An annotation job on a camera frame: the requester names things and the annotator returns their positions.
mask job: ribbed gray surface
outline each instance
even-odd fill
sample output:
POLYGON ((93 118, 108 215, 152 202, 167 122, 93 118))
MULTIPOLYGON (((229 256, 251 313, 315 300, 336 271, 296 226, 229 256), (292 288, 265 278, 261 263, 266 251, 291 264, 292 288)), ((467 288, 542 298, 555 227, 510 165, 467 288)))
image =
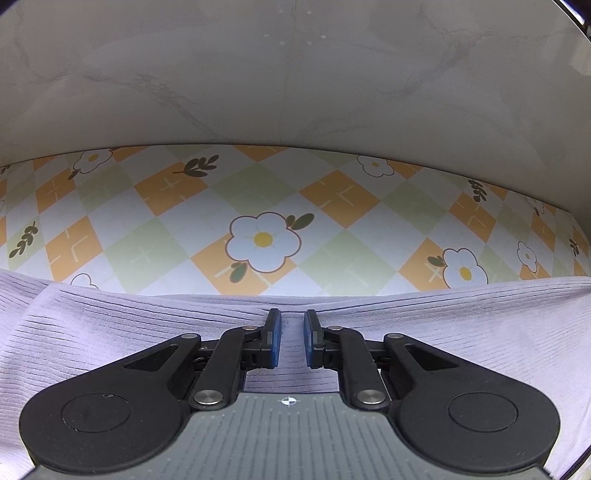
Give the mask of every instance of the ribbed gray surface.
MULTIPOLYGON (((419 458, 385 416, 354 410, 339 394, 239 395, 194 414, 175 443, 142 465, 93 480, 464 480, 419 458)), ((46 468, 26 480, 73 480, 46 468)), ((541 470, 490 479, 547 480, 541 470)))

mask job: metal pivot screw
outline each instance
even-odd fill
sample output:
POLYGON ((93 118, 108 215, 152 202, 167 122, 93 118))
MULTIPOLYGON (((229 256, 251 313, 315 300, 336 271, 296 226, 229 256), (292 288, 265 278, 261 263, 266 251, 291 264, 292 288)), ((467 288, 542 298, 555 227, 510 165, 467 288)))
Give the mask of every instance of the metal pivot screw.
POLYGON ((386 395, 380 390, 362 390, 357 394, 357 400, 365 405, 377 405, 386 400, 386 395))
POLYGON ((195 393, 193 400, 200 405, 217 405, 223 400, 223 395, 217 390, 201 390, 195 393))

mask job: floral patterned surface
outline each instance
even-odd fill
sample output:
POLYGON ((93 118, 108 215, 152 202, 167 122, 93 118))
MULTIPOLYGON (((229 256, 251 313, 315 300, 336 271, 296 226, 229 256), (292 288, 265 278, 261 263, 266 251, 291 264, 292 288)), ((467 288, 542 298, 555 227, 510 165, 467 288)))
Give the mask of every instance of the floral patterned surface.
POLYGON ((158 145, 0 168, 0 267, 171 293, 380 295, 588 275, 560 209, 365 155, 158 145))

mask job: lavender towel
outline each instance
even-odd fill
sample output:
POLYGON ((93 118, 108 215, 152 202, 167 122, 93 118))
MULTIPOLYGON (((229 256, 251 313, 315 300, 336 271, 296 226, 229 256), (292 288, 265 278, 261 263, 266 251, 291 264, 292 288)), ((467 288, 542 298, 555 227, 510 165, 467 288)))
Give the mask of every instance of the lavender towel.
POLYGON ((306 367, 302 312, 368 339, 402 332, 546 393, 561 432, 546 468, 560 476, 591 444, 591 278, 552 278, 388 297, 140 297, 0 271, 0 478, 31 462, 18 415, 43 388, 184 332, 218 338, 282 311, 280 364, 246 389, 334 391, 336 375, 306 367))

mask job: white wall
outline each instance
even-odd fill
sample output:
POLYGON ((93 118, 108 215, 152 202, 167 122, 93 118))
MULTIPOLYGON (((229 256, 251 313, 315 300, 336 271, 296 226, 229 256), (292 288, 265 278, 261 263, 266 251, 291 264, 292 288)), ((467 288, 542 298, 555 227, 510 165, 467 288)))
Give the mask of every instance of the white wall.
POLYGON ((20 0, 0 160, 177 142, 419 163, 591 233, 591 45, 552 0, 20 0))

